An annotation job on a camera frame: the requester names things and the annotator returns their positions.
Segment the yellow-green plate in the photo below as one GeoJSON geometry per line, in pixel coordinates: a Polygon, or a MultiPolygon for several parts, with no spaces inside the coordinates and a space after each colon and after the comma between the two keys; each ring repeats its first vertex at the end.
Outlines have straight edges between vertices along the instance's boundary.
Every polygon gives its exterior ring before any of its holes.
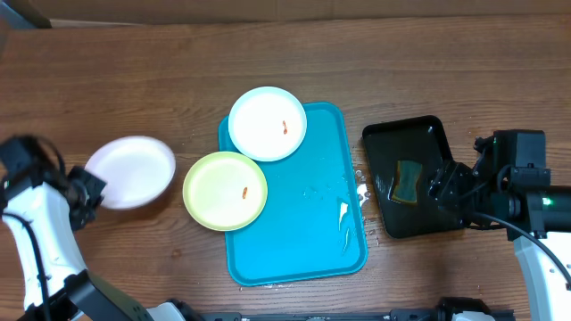
{"type": "Polygon", "coordinates": [[[234,231],[251,224],[268,198],[261,168],[238,152],[214,152],[187,172],[183,200],[190,216],[215,231],[234,231]]]}

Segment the light blue plate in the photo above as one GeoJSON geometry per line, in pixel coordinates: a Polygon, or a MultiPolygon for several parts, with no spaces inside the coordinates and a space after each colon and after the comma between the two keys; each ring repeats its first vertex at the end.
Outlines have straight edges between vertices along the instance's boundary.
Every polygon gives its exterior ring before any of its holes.
{"type": "Polygon", "coordinates": [[[307,116],[285,89],[256,87],[241,95],[228,115],[228,133],[239,152],[255,161],[280,161],[301,145],[307,116]]]}

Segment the black plastic tray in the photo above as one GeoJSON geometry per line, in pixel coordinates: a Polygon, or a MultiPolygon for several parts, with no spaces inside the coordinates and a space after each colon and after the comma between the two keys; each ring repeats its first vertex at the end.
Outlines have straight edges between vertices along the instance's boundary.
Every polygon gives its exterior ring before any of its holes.
{"type": "Polygon", "coordinates": [[[461,229],[453,215],[439,211],[428,194],[429,179],[446,160],[453,160],[442,122],[433,115],[366,126],[362,139],[385,231],[395,239],[461,229]],[[423,167],[418,204],[393,202],[390,193],[397,161],[423,167]]]}

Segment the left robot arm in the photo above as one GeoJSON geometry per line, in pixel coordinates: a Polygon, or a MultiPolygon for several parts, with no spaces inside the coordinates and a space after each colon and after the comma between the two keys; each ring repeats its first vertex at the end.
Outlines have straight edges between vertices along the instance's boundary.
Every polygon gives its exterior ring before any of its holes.
{"type": "Polygon", "coordinates": [[[27,166],[10,169],[1,200],[25,278],[25,320],[194,320],[180,300],[146,308],[88,270],[74,233],[91,219],[103,199],[106,181],[75,167],[27,166]]]}

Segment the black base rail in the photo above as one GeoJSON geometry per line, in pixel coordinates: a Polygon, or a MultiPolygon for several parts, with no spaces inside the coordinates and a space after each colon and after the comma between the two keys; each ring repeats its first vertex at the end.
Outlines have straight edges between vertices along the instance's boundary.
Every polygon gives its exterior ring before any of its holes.
{"type": "Polygon", "coordinates": [[[389,312],[258,314],[238,312],[202,314],[206,321],[516,321],[513,309],[490,309],[482,300],[443,297],[434,308],[392,309],[389,312]]]}

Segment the teal plastic tray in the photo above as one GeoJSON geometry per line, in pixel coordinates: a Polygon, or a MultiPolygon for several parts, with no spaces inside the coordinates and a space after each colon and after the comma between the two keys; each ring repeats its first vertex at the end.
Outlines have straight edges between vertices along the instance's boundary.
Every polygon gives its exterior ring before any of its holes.
{"type": "Polygon", "coordinates": [[[368,246],[342,112],[307,103],[300,147],[260,164],[268,184],[261,214],[227,232],[228,273],[243,286],[359,271],[368,246]]]}

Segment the white pink plate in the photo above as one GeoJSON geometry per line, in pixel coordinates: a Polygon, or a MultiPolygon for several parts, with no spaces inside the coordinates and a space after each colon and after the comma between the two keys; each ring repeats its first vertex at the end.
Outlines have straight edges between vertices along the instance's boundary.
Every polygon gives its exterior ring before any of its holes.
{"type": "Polygon", "coordinates": [[[102,179],[102,206],[132,210],[157,199],[176,173],[173,151],[150,136],[126,136],[109,142],[87,161],[85,170],[102,179]]]}

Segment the green and yellow sponge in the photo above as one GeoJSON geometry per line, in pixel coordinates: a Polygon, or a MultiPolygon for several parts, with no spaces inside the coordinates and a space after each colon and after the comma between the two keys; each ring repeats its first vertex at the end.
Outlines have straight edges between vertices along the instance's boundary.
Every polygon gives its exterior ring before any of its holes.
{"type": "Polygon", "coordinates": [[[418,204],[418,183],[422,169],[422,165],[413,160],[397,161],[390,193],[393,202],[414,206],[418,204]]]}

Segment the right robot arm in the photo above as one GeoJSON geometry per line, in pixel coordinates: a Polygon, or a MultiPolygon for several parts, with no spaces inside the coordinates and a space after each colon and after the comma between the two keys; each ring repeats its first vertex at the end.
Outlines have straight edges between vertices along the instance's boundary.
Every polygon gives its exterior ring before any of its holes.
{"type": "Polygon", "coordinates": [[[534,320],[570,318],[570,189],[553,185],[541,130],[478,137],[473,167],[447,160],[428,193],[460,226],[503,229],[525,279],[534,320]]]}

